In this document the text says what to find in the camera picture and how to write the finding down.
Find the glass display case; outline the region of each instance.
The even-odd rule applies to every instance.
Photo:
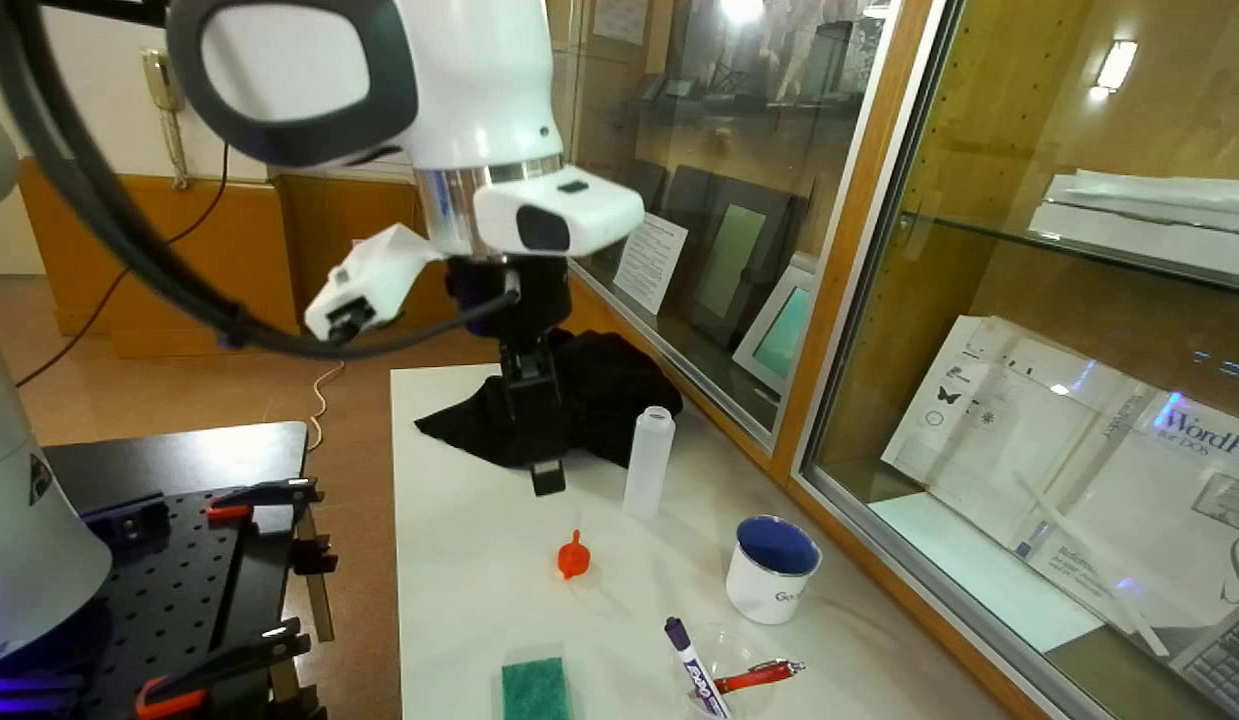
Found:
[[[549,14],[570,160],[647,211],[575,269],[769,446],[890,0],[560,0]]]
[[[800,481],[1072,718],[1239,719],[1239,0],[966,0]]]

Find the black cable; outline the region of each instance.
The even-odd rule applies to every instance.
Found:
[[[375,345],[339,346],[294,336],[249,315],[195,274],[135,208],[87,131],[50,53],[38,2],[0,0],[0,86],[6,104],[51,183],[72,209],[154,291],[240,345],[327,361],[357,361],[401,349],[517,304],[515,290],[444,323]],[[64,155],[63,147],[69,150]]]
[[[180,233],[176,233],[175,237],[171,237],[170,240],[166,240],[166,245],[175,245],[176,242],[183,240],[185,237],[193,234],[193,232],[196,232],[197,228],[202,227],[202,223],[206,222],[206,218],[209,218],[211,213],[216,211],[218,201],[221,201],[221,197],[223,197],[223,190],[227,188],[227,150],[229,150],[227,149],[227,143],[223,143],[221,183],[218,183],[218,191],[216,191],[216,197],[213,197],[209,204],[206,206],[206,209],[202,211],[202,214],[199,214],[199,217],[193,221],[193,224],[190,224],[188,227],[183,228],[183,230],[181,230]],[[112,300],[112,294],[116,291],[116,288],[121,286],[121,281],[124,281],[128,274],[130,274],[130,268],[123,268],[121,271],[116,274],[116,278],[112,279],[112,284],[110,286],[108,286],[108,290],[103,291],[103,297],[99,299],[98,304],[95,304],[93,314],[90,314],[89,318],[85,320],[85,323],[81,326],[79,331],[76,331],[76,335],[72,336],[69,341],[63,343],[63,347],[61,347],[59,351],[51,357],[51,359],[47,359],[46,363],[38,366],[37,369],[24,375],[24,378],[20,382],[15,383],[15,387],[25,387],[25,384],[28,384],[30,382],[33,382],[33,379],[37,379],[40,374],[53,368],[53,366],[58,363],[58,361],[62,361],[63,356],[68,354],[72,351],[72,348],[76,347],[76,343],[81,342],[81,338],[85,337],[85,333],[90,332],[90,328],[93,327],[95,320],[99,318],[99,315],[103,315],[103,307],[108,305],[108,300]]]

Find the wall-mounted phone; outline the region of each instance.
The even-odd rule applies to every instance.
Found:
[[[170,56],[165,50],[144,50],[142,73],[147,79],[147,93],[152,104],[161,110],[161,131],[166,138],[166,152],[175,169],[175,188],[188,188],[188,159],[185,156],[185,138],[178,130],[178,114],[185,108],[185,94],[170,69]]]

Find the green sponge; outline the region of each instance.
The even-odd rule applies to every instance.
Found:
[[[560,657],[504,665],[504,720],[570,720]]]

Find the white tabletop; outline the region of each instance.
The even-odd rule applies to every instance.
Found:
[[[499,720],[501,667],[550,656],[564,658],[574,720],[683,718],[684,675],[674,674],[663,632],[669,615],[693,634],[725,628],[761,659],[810,667],[774,684],[748,719],[1004,716],[689,404],[650,524],[624,514],[624,471],[605,460],[574,452],[567,491],[536,498],[524,471],[497,468],[414,428],[497,373],[392,372],[404,718]],[[757,514],[793,520],[824,550],[788,625],[753,625],[725,597],[733,528]],[[592,566],[564,582],[556,551],[574,528]]]

